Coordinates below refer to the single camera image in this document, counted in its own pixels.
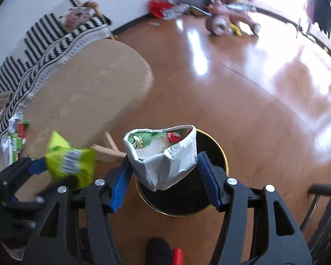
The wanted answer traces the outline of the red plastic bag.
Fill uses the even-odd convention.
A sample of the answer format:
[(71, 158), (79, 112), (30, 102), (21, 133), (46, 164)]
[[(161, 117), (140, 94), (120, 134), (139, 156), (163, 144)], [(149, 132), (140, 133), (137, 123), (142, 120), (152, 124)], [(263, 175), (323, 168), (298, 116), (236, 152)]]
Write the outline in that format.
[(148, 10), (150, 14), (156, 18), (164, 17), (163, 11), (171, 9), (173, 4), (169, 0), (149, 0)]

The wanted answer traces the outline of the black gold-rimmed trash bin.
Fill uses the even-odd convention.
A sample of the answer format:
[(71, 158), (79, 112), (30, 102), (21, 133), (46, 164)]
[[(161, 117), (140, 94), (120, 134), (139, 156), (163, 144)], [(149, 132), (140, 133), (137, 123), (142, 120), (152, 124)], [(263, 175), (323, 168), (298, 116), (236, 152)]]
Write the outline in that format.
[[(204, 151), (214, 166), (229, 174), (227, 156), (219, 143), (208, 133), (197, 130), (197, 152)], [(200, 172), (194, 168), (185, 178), (167, 190), (151, 191), (137, 178), (135, 187), (142, 200), (160, 214), (186, 217), (204, 211), (210, 206)]]

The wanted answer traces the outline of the brown plush blanket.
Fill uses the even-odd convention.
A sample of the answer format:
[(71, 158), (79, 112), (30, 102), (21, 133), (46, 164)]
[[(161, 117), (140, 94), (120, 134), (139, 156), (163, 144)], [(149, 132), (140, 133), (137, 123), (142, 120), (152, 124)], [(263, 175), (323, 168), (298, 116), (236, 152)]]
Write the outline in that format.
[(0, 122), (3, 118), (3, 114), (6, 111), (6, 108), (11, 103), (13, 97), (13, 91), (8, 90), (0, 93)]

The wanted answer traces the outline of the pink children tricycle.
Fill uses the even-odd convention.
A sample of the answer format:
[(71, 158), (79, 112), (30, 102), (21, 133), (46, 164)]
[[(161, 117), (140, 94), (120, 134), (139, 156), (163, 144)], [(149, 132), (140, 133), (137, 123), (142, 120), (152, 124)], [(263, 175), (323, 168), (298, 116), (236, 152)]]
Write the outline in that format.
[(213, 35), (231, 35), (230, 23), (238, 26), (238, 23), (242, 22), (250, 27), (254, 35), (258, 35), (261, 29), (261, 25), (254, 22), (244, 10), (231, 10), (222, 0), (210, 0), (207, 9), (210, 16), (206, 18), (206, 29)]

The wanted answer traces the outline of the pink patterned cushion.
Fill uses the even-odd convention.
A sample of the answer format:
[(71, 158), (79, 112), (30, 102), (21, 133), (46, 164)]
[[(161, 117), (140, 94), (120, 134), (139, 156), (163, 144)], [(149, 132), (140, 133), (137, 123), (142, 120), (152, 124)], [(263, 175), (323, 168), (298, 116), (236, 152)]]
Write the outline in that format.
[(83, 23), (93, 18), (95, 3), (92, 1), (84, 2), (77, 7), (71, 8), (62, 18), (63, 26), (67, 32), (71, 32)]

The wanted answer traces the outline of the white silver snack bag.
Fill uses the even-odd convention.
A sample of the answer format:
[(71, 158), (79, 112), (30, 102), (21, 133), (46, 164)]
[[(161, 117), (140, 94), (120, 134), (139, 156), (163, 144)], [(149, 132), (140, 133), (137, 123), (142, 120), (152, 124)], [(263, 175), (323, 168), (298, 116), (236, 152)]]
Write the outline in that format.
[(139, 181), (151, 191), (167, 190), (197, 165), (197, 129), (180, 125), (166, 129), (134, 129), (124, 146)]

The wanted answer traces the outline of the yellow toy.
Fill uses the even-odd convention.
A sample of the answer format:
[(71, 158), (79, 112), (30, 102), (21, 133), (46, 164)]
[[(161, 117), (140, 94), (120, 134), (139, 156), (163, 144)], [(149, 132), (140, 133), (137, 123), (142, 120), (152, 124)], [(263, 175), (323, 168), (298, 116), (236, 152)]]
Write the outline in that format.
[(229, 24), (229, 31), (231, 34), (237, 37), (242, 37), (241, 29), (235, 24), (232, 23)]

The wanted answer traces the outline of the black metal chair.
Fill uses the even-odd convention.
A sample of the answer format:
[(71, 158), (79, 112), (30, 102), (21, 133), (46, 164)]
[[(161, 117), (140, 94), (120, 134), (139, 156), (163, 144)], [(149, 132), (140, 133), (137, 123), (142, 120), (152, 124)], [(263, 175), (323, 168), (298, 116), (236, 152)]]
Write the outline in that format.
[(331, 264), (331, 184), (312, 184), (307, 193), (313, 196), (313, 200), (300, 225), (301, 231), (305, 231), (320, 197), (329, 197), (329, 202), (326, 205), (322, 218), (307, 246), (310, 250), (313, 264)]

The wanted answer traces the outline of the green chip bag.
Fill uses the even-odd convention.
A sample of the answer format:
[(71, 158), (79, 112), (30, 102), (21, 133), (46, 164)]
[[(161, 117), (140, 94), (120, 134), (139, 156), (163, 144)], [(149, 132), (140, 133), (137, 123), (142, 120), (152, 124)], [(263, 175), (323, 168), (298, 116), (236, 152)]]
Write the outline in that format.
[(44, 158), (54, 181), (74, 175), (77, 178), (77, 188), (84, 188), (94, 180), (95, 150), (74, 148), (57, 131), (52, 132)]

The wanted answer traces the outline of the black white striped sofa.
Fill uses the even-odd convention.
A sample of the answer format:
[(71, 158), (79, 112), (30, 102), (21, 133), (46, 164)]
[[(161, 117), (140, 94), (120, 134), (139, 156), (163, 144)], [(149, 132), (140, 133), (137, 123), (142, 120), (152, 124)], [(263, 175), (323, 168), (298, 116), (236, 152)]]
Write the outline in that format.
[(93, 18), (71, 32), (65, 30), (62, 18), (81, 4), (79, 0), (64, 0), (43, 15), (0, 66), (0, 93), (13, 91), (0, 122), (0, 145), (7, 137), (9, 119), (28, 106), (56, 71), (88, 45), (111, 37), (112, 22), (96, 3)]

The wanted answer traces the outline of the oval wooden table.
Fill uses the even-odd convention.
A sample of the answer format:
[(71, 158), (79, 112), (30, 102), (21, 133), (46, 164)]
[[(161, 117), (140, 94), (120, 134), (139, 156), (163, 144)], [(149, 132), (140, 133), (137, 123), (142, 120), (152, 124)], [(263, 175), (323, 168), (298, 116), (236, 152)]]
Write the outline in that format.
[(110, 131), (141, 104), (152, 82), (152, 70), (137, 51), (115, 40), (93, 42), (54, 73), (24, 109), (30, 125), (23, 154), (43, 157), (57, 131), (75, 148), (96, 149), (94, 176), (105, 176), (125, 157)]

